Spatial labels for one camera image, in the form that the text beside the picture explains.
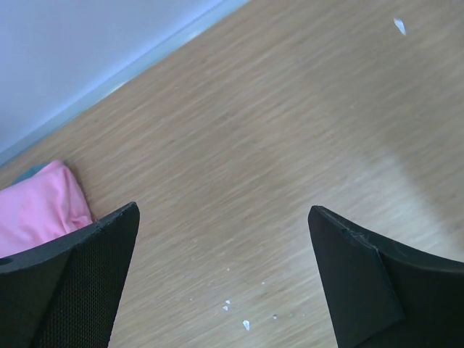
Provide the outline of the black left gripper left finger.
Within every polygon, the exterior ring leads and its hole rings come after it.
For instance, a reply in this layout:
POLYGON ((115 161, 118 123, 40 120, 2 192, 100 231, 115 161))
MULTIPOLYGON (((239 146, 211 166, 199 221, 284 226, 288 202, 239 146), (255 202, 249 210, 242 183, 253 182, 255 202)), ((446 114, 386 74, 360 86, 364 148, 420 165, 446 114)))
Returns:
POLYGON ((1 259, 2 347, 108 347, 136 244, 131 202, 1 259))

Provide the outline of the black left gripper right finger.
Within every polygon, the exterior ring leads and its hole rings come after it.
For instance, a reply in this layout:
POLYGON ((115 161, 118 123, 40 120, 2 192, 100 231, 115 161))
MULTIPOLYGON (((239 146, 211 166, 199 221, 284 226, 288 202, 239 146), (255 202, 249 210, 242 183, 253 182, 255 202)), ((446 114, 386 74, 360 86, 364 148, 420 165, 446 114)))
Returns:
POLYGON ((365 229, 322 206, 308 215, 338 347, 462 347, 463 264, 365 229))

